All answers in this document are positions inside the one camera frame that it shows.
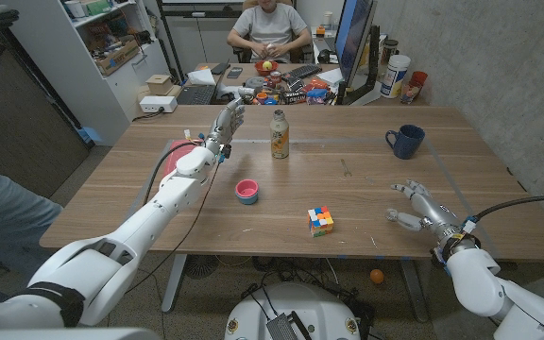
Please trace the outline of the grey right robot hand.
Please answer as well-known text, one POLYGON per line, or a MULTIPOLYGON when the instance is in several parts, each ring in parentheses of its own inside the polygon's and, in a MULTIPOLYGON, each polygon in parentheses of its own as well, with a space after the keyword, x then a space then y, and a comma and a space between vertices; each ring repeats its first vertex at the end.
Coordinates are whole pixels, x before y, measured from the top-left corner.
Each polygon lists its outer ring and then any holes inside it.
POLYGON ((464 238, 462 222, 446 206, 433 199, 431 192, 421 183, 407 179, 405 184, 391 184, 392 190, 403 193, 419 216, 395 209, 387 209, 385 217, 409 231, 429 230, 439 241, 449 237, 464 238))

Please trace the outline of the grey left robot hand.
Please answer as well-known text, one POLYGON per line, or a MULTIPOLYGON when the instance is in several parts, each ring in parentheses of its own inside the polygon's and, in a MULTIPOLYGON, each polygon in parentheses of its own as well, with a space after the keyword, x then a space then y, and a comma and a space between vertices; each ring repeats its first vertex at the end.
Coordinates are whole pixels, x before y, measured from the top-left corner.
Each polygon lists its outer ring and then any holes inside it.
POLYGON ((235 131, 244 123, 244 113, 242 98, 229 102, 213 121, 210 132, 201 145, 217 153, 219 146, 229 144, 235 131))

